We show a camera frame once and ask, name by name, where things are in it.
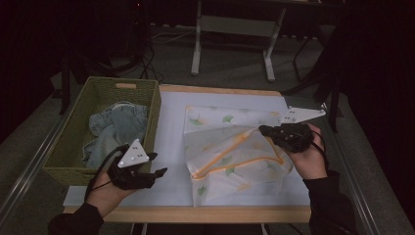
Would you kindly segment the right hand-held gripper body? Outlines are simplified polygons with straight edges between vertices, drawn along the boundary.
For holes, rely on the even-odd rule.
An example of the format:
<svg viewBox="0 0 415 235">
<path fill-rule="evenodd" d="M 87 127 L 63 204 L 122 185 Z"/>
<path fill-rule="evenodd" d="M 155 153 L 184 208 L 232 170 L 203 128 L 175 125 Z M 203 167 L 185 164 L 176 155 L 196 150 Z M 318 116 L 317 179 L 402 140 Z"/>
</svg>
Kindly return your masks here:
<svg viewBox="0 0 415 235">
<path fill-rule="evenodd" d="M 311 129 L 305 122 L 325 115 L 324 110 L 290 107 L 278 118 L 278 124 L 273 126 L 274 136 L 269 138 L 274 145 L 291 153 L 303 152 L 314 139 Z"/>
</svg>

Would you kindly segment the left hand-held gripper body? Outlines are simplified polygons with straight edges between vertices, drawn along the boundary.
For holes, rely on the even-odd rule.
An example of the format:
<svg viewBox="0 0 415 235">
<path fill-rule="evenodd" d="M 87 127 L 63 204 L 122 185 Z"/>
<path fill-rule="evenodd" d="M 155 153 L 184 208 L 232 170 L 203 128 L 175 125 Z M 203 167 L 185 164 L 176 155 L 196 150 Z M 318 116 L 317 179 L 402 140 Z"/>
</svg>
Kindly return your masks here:
<svg viewBox="0 0 415 235">
<path fill-rule="evenodd" d="M 144 165 L 151 162 L 140 140 L 136 139 L 115 157 L 107 174 L 113 185 L 122 190 L 151 188 L 156 181 L 154 174 L 148 170 L 141 172 Z"/>
</svg>

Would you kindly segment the light blue denim garment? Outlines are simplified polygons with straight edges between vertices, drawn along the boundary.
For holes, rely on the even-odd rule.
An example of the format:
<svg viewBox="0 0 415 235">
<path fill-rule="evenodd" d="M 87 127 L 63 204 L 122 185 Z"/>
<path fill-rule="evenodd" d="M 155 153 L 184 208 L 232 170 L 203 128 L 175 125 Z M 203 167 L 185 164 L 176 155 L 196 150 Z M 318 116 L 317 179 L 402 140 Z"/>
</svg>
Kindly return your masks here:
<svg viewBox="0 0 415 235">
<path fill-rule="evenodd" d="M 148 108 L 130 102 L 112 104 L 89 118 L 89 130 L 95 139 L 83 147 L 85 165 L 98 168 L 116 147 L 143 141 L 148 125 Z"/>
</svg>

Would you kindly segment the leaf print mesh laundry bag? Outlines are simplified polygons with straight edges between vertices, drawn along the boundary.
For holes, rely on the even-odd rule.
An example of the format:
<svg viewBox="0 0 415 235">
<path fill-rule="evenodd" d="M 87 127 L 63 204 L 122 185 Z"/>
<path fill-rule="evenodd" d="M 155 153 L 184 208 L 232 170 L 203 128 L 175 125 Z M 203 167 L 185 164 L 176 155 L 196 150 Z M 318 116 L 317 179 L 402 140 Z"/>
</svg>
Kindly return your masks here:
<svg viewBox="0 0 415 235">
<path fill-rule="evenodd" d="M 184 152 L 196 207 L 239 204 L 244 196 L 280 191 L 294 165 L 259 131 L 262 125 L 277 125 L 278 116 L 247 109 L 186 107 Z"/>
</svg>

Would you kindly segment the green woven basket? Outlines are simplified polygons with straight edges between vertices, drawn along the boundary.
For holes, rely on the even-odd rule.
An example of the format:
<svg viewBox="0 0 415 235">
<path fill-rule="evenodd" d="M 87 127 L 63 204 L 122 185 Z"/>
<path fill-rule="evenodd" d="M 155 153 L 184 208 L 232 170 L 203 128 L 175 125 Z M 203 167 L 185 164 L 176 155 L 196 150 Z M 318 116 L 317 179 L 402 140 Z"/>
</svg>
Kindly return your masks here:
<svg viewBox="0 0 415 235">
<path fill-rule="evenodd" d="M 148 79 L 91 76 L 53 142 L 43 169 L 63 185 L 86 186 L 96 173 L 81 160 L 83 146 L 94 139 L 89 118 L 122 101 L 148 108 L 149 121 L 142 146 L 147 153 L 153 152 L 161 109 L 159 83 Z"/>
</svg>

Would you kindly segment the person's right hand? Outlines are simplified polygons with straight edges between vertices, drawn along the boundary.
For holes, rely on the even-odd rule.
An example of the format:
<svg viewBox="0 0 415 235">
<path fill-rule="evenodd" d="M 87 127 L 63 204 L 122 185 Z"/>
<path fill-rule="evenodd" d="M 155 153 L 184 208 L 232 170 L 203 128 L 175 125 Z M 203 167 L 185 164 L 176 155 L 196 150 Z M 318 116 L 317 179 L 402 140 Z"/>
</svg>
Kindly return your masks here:
<svg viewBox="0 0 415 235">
<path fill-rule="evenodd" d="M 301 153 L 290 153 L 288 156 L 303 179 L 320 179 L 328 176 L 325 158 L 323 153 L 325 146 L 321 138 L 320 129 L 312 124 L 308 124 L 313 134 L 313 144 Z"/>
</svg>

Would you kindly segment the person's left hand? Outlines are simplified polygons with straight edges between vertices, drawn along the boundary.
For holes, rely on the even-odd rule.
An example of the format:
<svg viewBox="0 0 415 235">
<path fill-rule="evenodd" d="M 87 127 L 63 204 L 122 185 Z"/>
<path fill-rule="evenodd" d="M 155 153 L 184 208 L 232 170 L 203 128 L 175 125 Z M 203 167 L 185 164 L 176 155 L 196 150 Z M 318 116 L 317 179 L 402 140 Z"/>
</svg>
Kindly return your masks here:
<svg viewBox="0 0 415 235">
<path fill-rule="evenodd" d="M 133 193 L 135 190 L 122 190 L 114 186 L 108 174 L 102 171 L 98 174 L 86 203 L 95 207 L 101 217 L 106 217 Z"/>
</svg>

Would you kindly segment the wooden table with white mat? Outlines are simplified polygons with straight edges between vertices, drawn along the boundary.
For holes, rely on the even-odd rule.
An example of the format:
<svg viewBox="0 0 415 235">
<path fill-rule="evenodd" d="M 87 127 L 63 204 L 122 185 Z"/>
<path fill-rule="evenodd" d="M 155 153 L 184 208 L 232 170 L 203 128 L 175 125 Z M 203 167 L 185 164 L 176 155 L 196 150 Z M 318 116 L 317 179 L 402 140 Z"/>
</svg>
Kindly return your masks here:
<svg viewBox="0 0 415 235">
<path fill-rule="evenodd" d="M 150 189 L 139 190 L 122 201 L 124 207 L 191 206 L 192 184 L 184 160 L 183 126 L 188 105 L 249 109 L 256 111 L 287 111 L 281 96 L 169 92 L 161 94 L 161 111 L 156 134 L 158 154 L 152 169 L 165 167 L 167 172 Z M 240 194 L 232 194 L 211 202 L 216 206 L 307 206 L 308 191 L 299 174 L 292 170 L 281 188 L 263 183 Z"/>
</svg>

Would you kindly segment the dark metal stand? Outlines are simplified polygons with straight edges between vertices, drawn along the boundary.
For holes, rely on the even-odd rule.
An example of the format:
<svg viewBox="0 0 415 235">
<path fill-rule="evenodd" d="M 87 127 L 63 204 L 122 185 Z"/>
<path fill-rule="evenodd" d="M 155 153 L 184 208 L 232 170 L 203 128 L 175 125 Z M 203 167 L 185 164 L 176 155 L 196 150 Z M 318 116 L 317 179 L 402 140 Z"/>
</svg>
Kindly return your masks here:
<svg viewBox="0 0 415 235">
<path fill-rule="evenodd" d="M 111 77 L 118 77 L 119 72 L 130 70 L 134 66 L 138 66 L 140 64 L 139 57 L 135 55 L 130 59 L 129 63 L 122 66 L 110 68 L 103 66 L 102 64 L 95 62 L 80 53 L 71 53 L 68 50 L 65 50 L 62 53 L 61 58 L 61 88 L 56 89 L 53 93 L 54 98 L 61 99 L 60 115 L 63 115 L 66 112 L 70 104 L 70 62 L 74 60 L 79 60 L 91 67 L 93 71 L 98 71 L 104 76 Z"/>
</svg>

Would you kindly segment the dark chair frame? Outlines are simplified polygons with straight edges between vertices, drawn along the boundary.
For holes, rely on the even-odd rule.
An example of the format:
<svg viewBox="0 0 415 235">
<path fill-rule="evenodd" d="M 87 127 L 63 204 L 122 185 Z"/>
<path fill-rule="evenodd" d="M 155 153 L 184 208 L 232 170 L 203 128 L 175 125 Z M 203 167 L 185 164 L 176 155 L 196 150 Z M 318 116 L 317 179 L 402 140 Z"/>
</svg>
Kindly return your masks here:
<svg viewBox="0 0 415 235">
<path fill-rule="evenodd" d="M 305 45 L 310 41 L 307 38 L 293 58 L 295 75 L 300 84 L 282 91 L 283 95 L 293 95 L 307 87 L 318 84 L 313 94 L 313 99 L 315 102 L 323 104 L 328 97 L 331 97 L 328 120 L 335 133 L 338 132 L 337 115 L 342 78 L 342 73 L 335 69 L 336 60 L 338 59 L 335 55 L 335 44 L 342 34 L 343 28 L 344 20 L 339 20 L 337 23 L 320 23 L 314 27 L 315 36 L 322 45 L 323 50 L 311 71 L 304 78 L 300 78 L 297 58 Z"/>
</svg>

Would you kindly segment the grey metal floor rail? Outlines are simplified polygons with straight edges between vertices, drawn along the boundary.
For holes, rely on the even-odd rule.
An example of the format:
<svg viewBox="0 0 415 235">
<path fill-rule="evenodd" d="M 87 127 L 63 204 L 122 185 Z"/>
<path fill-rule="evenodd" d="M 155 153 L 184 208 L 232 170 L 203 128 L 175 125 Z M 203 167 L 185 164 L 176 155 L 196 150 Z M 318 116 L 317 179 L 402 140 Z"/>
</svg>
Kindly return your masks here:
<svg viewBox="0 0 415 235">
<path fill-rule="evenodd" d="M 56 123 L 46 135 L 45 139 L 40 144 L 40 147 L 37 149 L 35 155 L 31 158 L 27 167 L 20 174 L 11 191 L 8 193 L 5 200 L 0 205 L 0 218 L 3 217 L 6 219 L 7 217 L 11 216 L 16 210 L 16 207 L 23 199 L 35 176 L 45 163 L 47 154 L 50 152 L 52 144 L 67 117 L 68 115 L 59 115 Z"/>
<path fill-rule="evenodd" d="M 325 103 L 318 105 L 318 108 L 325 112 L 326 116 L 329 115 L 329 109 Z M 340 137 L 332 130 L 327 117 L 323 118 L 321 127 L 328 144 L 327 153 L 329 154 L 330 168 L 337 170 L 342 175 L 342 189 L 346 191 L 353 203 L 358 229 L 363 235 L 379 235 L 378 226 L 351 168 Z"/>
</svg>

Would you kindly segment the white metal desk frame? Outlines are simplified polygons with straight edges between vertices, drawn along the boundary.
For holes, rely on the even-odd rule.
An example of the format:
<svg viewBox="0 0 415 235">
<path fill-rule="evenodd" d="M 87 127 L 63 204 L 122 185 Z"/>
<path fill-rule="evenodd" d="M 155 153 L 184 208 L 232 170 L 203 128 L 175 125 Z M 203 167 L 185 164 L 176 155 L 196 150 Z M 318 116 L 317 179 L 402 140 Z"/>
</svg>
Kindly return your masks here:
<svg viewBox="0 0 415 235">
<path fill-rule="evenodd" d="M 274 68 L 272 65 L 271 56 L 274 50 L 275 43 L 279 36 L 280 29 L 283 24 L 283 19 L 286 15 L 286 8 L 282 8 L 278 14 L 277 19 L 273 21 L 248 20 L 229 17 L 209 16 L 202 13 L 203 0 L 197 1 L 197 17 L 196 17 L 196 37 L 195 48 L 191 66 L 191 75 L 198 75 L 200 72 L 201 63 L 201 35 L 203 31 L 230 33 L 238 35 L 250 35 L 267 37 L 269 45 L 262 52 L 266 78 L 269 82 L 276 80 Z"/>
</svg>

